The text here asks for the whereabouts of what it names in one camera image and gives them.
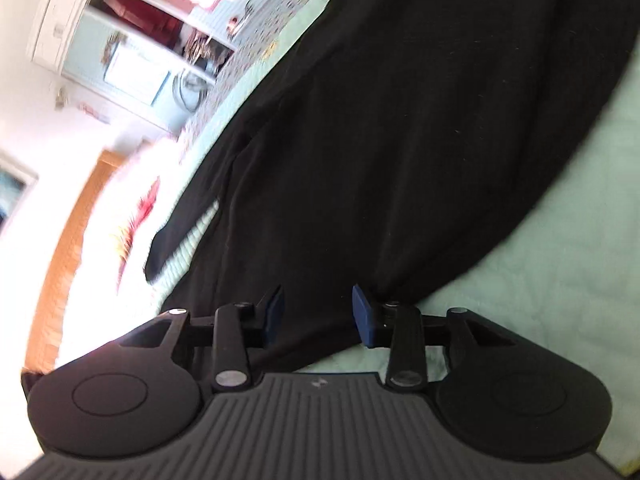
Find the white wall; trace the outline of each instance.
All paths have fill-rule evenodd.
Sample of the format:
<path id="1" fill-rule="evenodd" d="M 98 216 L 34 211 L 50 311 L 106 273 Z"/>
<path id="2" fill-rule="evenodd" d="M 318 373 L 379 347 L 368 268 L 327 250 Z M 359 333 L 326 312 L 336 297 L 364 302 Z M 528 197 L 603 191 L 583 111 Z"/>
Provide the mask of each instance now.
<path id="1" fill-rule="evenodd" d="M 0 472 L 6 478 L 39 451 L 19 380 L 51 255 L 100 150 L 130 128 L 122 123 L 125 114 L 116 117 L 114 127 L 74 108 L 54 111 L 59 76 L 26 57 L 39 1 L 0 0 L 0 150 L 39 176 L 0 234 Z M 95 107 L 105 105 L 82 92 Z"/>

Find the wooden headboard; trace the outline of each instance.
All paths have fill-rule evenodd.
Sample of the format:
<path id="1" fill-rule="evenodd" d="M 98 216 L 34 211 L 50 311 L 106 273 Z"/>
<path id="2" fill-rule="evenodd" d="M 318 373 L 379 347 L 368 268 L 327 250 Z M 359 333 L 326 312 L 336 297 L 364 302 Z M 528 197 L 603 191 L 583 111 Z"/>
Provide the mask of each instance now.
<path id="1" fill-rule="evenodd" d="M 56 365 L 58 348 L 62 341 L 62 319 L 66 301 L 71 282 L 80 264 L 82 236 L 98 195 L 124 160 L 123 155 L 107 150 L 100 154 L 92 174 L 66 221 L 49 264 L 31 323 L 24 361 L 26 371 L 47 374 Z"/>

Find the bed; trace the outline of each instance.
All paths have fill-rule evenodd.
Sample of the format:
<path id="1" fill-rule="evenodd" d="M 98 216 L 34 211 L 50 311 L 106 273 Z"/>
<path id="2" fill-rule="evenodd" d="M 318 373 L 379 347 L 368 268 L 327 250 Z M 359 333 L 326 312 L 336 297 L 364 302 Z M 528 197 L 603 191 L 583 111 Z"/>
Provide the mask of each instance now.
<path id="1" fill-rule="evenodd" d="M 144 261 L 153 234 L 170 215 L 226 123 L 327 2 L 310 0 L 263 56 L 246 70 L 206 127 L 201 131 L 191 128 L 181 139 L 183 147 L 178 149 L 177 156 L 180 163 L 171 165 L 169 173 L 161 178 L 156 204 L 142 231 L 136 233 L 130 258 Z M 588 141 L 536 209 L 478 266 L 420 305 L 428 314 L 442 314 L 452 306 L 469 307 L 595 373 L 609 389 L 614 405 L 600 452 L 625 474 L 640 466 L 638 100 L 640 48 L 636 47 L 623 81 Z M 92 317 L 98 316 L 98 312 L 93 309 L 78 314 L 79 308 L 68 307 L 63 321 L 62 310 L 69 296 L 67 289 L 71 289 L 69 273 L 78 264 L 77 243 L 83 231 L 82 222 L 88 214 L 91 197 L 97 196 L 100 178 L 104 177 L 95 178 L 93 190 L 85 189 L 87 199 L 83 198 L 84 192 L 81 195 L 76 206 L 79 212 L 76 215 L 74 210 L 61 238 L 63 249 L 60 254 L 56 251 L 52 261 L 34 318 L 25 363 L 28 369 L 46 372 L 54 367 L 54 347 L 60 339 L 62 322 L 65 328 L 70 328 L 65 330 L 60 351 L 65 356 L 58 359 L 58 364 L 91 349 L 91 345 L 97 346 L 94 340 L 82 348 L 65 349 L 66 338 L 73 337 L 70 335 L 73 332 L 79 333 L 84 322 L 95 322 Z M 194 249 L 216 211 L 217 205 L 213 204 L 165 264 L 154 284 L 114 307 L 122 322 L 111 329 L 111 334 L 118 330 L 126 332 L 155 315 L 162 300 L 186 272 Z M 63 243 L 63 240 L 71 240 L 73 236 L 76 249 L 64 250 L 71 248 L 72 243 Z M 135 301 L 141 301 L 142 305 L 132 313 Z M 76 317 L 72 324 L 67 319 L 69 316 Z M 44 332 L 56 333 L 47 343 L 38 340 L 42 327 Z M 354 347 L 304 371 L 376 370 L 384 374 L 387 355 L 383 349 Z M 428 349 L 428 359 L 433 378 L 444 373 L 438 351 Z"/>

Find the black cloth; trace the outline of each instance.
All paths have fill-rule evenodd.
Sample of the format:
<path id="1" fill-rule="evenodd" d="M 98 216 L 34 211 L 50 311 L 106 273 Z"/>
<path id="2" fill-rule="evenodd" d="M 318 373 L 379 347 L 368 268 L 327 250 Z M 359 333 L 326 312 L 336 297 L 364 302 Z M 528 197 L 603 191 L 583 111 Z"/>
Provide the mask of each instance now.
<path id="1" fill-rule="evenodd" d="M 358 341 L 351 287 L 418 301 L 532 209 L 634 47 L 640 0 L 331 0 L 249 96 L 156 235 L 152 279 L 220 209 L 163 309 L 282 284 L 293 370 Z"/>

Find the mattress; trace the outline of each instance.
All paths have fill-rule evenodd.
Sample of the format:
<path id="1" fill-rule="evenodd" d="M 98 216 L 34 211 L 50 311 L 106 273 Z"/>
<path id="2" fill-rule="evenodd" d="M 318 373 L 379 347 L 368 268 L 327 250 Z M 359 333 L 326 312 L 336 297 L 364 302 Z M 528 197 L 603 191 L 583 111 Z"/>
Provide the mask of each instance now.
<path id="1" fill-rule="evenodd" d="M 329 0 L 310 0 L 220 105 L 173 176 L 173 203 L 242 102 Z M 640 48 L 588 140 L 536 209 L 479 265 L 425 300 L 427 314 L 465 306 L 595 373 L 613 399 L 600 446 L 622 470 L 640 456 Z M 159 303 L 188 269 L 215 204 L 167 261 Z M 431 378 L 445 372 L 428 348 Z M 355 347 L 303 371 L 384 375 L 388 351 Z"/>

